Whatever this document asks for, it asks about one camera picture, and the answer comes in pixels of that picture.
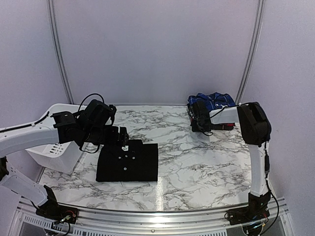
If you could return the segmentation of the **red black plaid shirt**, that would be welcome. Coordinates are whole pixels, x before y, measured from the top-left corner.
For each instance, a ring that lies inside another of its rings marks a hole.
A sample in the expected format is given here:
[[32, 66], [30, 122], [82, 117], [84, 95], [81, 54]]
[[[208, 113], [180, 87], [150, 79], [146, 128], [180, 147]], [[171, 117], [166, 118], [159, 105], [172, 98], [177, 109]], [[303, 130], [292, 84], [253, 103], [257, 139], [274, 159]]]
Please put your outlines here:
[[224, 130], [230, 131], [234, 129], [234, 123], [222, 123], [222, 124], [213, 124], [212, 130]]

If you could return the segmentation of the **blue plaid shirt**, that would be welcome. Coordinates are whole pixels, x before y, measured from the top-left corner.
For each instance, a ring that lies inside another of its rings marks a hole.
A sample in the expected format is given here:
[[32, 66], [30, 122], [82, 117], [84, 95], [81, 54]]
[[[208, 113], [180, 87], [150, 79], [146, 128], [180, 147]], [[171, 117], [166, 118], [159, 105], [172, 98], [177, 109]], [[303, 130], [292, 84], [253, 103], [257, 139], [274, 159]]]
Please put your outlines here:
[[208, 95], [198, 93], [197, 95], [190, 95], [188, 97], [188, 103], [191, 106], [198, 101], [202, 101], [208, 111], [222, 109], [223, 106], [233, 107], [236, 105], [233, 98], [229, 94], [222, 94], [218, 92], [214, 92]]

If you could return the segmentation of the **black long sleeve shirt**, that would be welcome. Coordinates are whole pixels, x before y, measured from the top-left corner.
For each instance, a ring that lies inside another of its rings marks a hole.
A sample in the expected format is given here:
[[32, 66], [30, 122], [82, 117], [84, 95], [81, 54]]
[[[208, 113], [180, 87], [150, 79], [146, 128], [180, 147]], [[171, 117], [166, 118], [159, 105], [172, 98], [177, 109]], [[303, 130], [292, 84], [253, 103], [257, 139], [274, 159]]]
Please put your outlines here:
[[104, 145], [98, 157], [97, 182], [156, 182], [158, 180], [158, 144], [130, 140], [127, 145]]

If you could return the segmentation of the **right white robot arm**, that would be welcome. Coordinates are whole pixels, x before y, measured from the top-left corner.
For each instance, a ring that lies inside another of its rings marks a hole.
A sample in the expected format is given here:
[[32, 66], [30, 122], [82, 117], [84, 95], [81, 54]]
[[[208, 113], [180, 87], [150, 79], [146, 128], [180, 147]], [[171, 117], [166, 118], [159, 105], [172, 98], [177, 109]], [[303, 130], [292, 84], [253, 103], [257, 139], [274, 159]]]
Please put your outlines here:
[[248, 194], [249, 205], [234, 209], [229, 214], [244, 215], [248, 220], [255, 220], [264, 214], [271, 199], [268, 143], [272, 127], [263, 108], [258, 102], [249, 102], [222, 105], [210, 111], [204, 102], [197, 101], [188, 106], [188, 111], [194, 132], [206, 133], [211, 132], [217, 124], [239, 123], [242, 138], [250, 151], [252, 183]]

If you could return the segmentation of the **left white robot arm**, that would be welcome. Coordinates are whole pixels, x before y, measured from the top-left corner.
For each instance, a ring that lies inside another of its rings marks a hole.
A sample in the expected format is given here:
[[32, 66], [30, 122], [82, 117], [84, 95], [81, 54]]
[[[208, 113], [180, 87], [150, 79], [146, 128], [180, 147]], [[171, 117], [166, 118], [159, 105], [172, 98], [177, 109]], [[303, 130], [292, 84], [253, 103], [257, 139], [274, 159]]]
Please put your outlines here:
[[86, 108], [72, 113], [47, 112], [40, 120], [0, 131], [0, 184], [25, 197], [52, 219], [62, 215], [53, 190], [40, 185], [16, 170], [6, 159], [9, 154], [42, 145], [75, 142], [95, 146], [127, 144], [125, 127], [114, 126], [116, 107], [93, 99]]

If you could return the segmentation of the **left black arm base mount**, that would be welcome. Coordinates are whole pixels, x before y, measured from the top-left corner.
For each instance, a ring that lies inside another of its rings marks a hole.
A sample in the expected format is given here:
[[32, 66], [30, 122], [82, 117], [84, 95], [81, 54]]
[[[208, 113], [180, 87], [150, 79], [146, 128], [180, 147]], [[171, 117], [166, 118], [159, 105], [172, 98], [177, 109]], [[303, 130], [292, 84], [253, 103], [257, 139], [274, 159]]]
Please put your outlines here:
[[78, 209], [59, 204], [44, 204], [37, 207], [36, 214], [57, 222], [61, 222], [64, 219], [63, 222], [65, 223], [75, 224]]

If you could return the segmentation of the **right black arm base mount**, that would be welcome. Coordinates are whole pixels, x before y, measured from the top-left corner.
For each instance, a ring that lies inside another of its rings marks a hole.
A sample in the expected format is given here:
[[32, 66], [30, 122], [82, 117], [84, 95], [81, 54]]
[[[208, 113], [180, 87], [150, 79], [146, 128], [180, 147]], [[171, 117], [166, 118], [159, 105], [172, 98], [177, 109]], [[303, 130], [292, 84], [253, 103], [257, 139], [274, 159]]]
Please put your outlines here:
[[230, 225], [244, 224], [261, 219], [267, 219], [270, 216], [267, 206], [258, 209], [250, 209], [249, 206], [229, 209], [224, 217], [229, 221]]

